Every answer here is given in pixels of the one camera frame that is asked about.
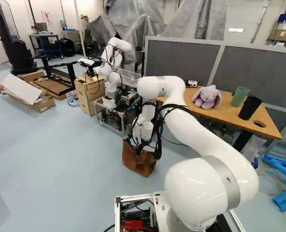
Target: poster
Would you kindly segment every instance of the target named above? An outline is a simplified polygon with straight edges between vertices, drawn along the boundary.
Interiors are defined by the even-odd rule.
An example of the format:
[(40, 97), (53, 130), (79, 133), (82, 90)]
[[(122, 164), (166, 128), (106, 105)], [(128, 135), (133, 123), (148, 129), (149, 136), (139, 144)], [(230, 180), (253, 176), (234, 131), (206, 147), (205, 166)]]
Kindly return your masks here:
[(41, 11), (42, 20), (47, 24), (48, 27), (53, 27), (53, 18), (50, 12)]

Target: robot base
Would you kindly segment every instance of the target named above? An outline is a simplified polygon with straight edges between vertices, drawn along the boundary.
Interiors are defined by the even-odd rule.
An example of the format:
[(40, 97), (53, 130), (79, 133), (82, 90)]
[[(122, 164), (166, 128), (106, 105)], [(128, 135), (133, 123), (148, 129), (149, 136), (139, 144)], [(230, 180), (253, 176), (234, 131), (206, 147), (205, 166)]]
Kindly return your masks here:
[[(131, 231), (124, 230), (121, 215), (126, 211), (134, 209), (136, 206), (150, 202), (150, 226), (159, 232), (192, 232), (187, 228), (172, 211), (170, 204), (164, 191), (155, 192), (154, 194), (143, 194), (135, 196), (121, 196), (115, 198), (115, 232)], [(245, 232), (239, 219), (233, 210), (229, 211), (229, 216), (232, 218), (238, 232)], [(216, 222), (210, 226), (206, 232), (232, 232), (225, 217), (219, 215)]]

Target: purple stuffed bunny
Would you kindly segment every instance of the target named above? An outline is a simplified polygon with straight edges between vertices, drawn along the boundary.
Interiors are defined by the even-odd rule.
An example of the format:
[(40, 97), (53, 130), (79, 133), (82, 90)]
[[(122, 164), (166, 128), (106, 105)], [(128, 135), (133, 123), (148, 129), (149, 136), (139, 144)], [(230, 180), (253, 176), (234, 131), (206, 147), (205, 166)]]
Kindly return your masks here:
[(192, 102), (196, 107), (203, 109), (217, 108), (221, 104), (221, 93), (216, 89), (215, 85), (201, 87), (199, 91), (192, 97)]

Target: plastic cover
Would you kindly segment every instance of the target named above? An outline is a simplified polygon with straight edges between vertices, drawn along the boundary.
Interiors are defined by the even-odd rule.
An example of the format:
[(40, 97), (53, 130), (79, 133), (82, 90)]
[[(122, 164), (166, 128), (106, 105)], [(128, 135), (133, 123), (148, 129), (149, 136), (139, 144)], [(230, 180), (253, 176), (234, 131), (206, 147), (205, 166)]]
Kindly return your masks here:
[(227, 0), (184, 0), (161, 36), (224, 40)]
[(88, 28), (94, 39), (102, 45), (107, 44), (110, 38), (116, 35), (116, 30), (106, 14), (89, 23)]
[(165, 29), (158, 6), (153, 0), (116, 0), (109, 10), (109, 19), (122, 40), (132, 51), (125, 53), (125, 63), (140, 61), (136, 48), (143, 50), (145, 36), (156, 36)]

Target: black cup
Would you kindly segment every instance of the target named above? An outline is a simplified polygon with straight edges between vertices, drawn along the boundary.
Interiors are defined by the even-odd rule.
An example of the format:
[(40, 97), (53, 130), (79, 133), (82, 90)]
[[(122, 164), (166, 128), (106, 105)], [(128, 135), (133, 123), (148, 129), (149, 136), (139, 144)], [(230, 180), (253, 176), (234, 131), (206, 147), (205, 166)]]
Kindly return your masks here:
[(254, 112), (258, 109), (258, 107), (261, 105), (261, 103), (261, 99), (254, 96), (248, 96), (239, 113), (239, 117), (243, 120), (249, 120), (254, 114)]

